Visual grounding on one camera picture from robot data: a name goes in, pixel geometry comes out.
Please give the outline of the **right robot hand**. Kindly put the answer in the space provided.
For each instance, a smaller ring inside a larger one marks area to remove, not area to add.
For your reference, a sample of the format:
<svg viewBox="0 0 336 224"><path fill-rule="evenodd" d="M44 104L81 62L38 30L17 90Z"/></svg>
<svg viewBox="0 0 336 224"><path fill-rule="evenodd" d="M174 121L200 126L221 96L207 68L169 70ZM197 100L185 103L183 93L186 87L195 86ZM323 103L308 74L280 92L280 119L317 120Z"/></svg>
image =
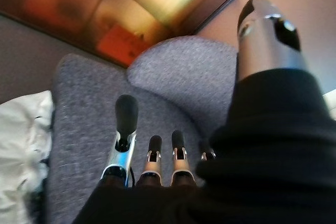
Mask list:
<svg viewBox="0 0 336 224"><path fill-rule="evenodd" d="M335 121L305 66L297 29L268 0L249 0L237 37L227 121L170 188L120 186L109 174L75 223L335 223Z"/></svg>

